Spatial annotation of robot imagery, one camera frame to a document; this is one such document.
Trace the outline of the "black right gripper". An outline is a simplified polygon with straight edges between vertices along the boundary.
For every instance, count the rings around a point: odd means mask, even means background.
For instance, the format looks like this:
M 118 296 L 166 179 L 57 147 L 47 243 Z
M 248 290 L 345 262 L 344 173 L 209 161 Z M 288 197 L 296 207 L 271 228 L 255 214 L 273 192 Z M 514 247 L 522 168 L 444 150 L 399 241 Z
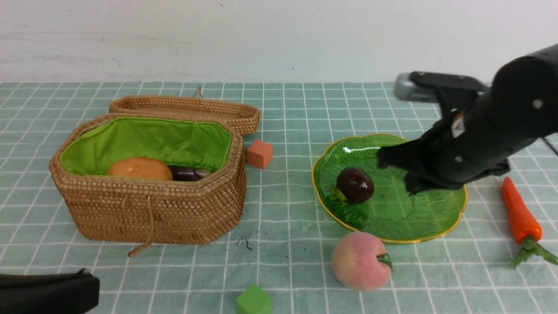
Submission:
M 430 190 L 456 190 L 466 183 L 510 171 L 496 124 L 489 113 L 490 94 L 483 94 L 459 113 L 451 113 L 420 139 L 381 147 L 377 167 L 398 167 L 408 172 L 405 187 L 409 195 Z

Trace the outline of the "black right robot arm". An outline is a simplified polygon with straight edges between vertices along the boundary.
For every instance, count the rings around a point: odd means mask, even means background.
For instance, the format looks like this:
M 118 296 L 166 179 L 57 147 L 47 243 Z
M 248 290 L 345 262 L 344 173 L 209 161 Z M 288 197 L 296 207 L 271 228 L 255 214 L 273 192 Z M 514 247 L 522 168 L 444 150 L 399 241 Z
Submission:
M 510 171 L 511 155 L 557 133 L 557 86 L 556 44 L 508 62 L 490 87 L 458 74 L 399 74 L 395 96 L 438 103 L 441 119 L 416 140 L 381 147 L 377 167 L 406 171 L 411 195 L 458 190 L 504 175 Z

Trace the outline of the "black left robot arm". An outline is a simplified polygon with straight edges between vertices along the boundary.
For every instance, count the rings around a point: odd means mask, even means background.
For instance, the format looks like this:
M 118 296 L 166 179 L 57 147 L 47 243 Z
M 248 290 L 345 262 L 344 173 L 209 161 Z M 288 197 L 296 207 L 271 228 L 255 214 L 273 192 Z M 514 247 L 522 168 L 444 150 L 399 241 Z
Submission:
M 2 314 L 85 314 L 99 304 L 100 279 L 76 273 L 0 276 Z

